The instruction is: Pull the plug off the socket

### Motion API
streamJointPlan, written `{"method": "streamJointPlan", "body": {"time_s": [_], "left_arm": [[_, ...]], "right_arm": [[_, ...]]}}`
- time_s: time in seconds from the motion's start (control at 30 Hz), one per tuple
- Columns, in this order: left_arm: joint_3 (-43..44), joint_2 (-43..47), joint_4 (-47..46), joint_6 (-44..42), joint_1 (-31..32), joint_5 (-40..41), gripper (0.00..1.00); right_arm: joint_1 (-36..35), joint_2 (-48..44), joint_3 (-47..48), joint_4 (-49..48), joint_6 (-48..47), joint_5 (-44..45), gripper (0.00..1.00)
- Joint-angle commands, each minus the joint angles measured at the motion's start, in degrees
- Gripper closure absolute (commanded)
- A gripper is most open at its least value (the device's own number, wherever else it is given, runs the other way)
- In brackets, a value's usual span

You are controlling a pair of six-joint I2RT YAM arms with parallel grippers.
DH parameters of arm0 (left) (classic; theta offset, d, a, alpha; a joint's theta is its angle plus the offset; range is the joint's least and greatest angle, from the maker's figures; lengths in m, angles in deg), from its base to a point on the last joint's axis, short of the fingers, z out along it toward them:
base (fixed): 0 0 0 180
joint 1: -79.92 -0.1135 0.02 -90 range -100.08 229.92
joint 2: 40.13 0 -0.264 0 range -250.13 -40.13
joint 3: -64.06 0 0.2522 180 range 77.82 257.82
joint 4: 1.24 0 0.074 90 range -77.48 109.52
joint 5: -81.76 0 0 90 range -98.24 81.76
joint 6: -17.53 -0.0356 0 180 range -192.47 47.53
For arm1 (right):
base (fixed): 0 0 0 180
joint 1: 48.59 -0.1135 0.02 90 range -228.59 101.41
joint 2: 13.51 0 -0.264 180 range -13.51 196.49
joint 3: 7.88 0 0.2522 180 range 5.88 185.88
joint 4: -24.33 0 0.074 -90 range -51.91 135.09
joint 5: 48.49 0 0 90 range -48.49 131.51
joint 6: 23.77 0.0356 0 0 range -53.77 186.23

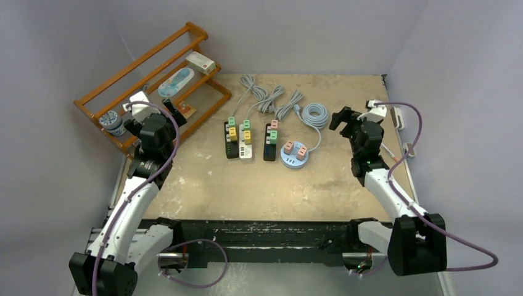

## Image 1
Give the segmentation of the black power strip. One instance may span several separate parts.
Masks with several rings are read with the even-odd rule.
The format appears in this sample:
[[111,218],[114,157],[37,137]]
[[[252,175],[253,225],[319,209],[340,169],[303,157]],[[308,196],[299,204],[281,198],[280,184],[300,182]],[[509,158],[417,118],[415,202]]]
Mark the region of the black power strip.
[[227,121],[224,122],[224,148],[226,158],[239,158],[239,145],[237,128],[235,125],[230,125]]
[[271,145],[269,140],[271,130],[273,130],[271,129],[271,124],[267,123],[265,126],[265,142],[263,146],[263,160],[266,162],[274,162],[276,160],[277,145]]

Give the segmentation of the yellow plug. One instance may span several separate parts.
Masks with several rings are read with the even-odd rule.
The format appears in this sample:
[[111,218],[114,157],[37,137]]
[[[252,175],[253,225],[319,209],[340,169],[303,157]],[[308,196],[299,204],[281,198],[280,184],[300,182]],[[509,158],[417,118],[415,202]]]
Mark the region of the yellow plug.
[[244,143],[245,143],[245,145],[252,144],[251,130],[244,130]]
[[231,142],[237,142],[237,130],[236,127],[229,127],[228,129],[228,139]]

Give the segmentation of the white power strip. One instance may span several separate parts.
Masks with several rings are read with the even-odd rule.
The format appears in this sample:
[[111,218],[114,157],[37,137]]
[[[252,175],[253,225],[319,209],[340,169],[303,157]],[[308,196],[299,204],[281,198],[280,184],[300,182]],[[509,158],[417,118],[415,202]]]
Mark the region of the white power strip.
[[249,129],[244,124],[239,125],[239,158],[243,162],[250,162],[253,159],[252,136]]

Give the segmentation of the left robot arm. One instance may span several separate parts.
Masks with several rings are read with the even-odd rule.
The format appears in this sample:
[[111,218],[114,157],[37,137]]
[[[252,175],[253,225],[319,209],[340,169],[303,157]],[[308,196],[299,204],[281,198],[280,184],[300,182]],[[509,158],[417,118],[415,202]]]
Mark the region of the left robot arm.
[[172,102],[162,103],[165,111],[152,105],[145,119],[134,115],[125,123],[141,143],[135,148],[121,197],[100,234],[85,253],[75,252],[69,261],[81,295],[132,295],[139,275],[161,248],[177,252],[184,244],[183,234],[167,224],[155,224],[134,240],[145,211],[171,171],[181,142],[179,127],[186,123]]

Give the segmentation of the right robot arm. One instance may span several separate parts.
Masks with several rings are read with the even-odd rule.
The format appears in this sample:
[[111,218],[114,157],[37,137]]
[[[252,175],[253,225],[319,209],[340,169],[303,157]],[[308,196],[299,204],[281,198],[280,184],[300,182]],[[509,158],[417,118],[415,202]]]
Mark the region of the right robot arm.
[[445,228],[439,214],[419,206],[396,182],[381,157],[386,113],[360,113],[344,107],[332,115],[330,130],[341,123],[340,134],[350,142],[351,169],[361,185],[379,201],[392,222],[388,228],[377,221],[366,221],[346,235],[347,245],[355,251],[370,245],[387,255],[397,276],[437,273],[447,268],[447,243],[443,234],[430,225]]

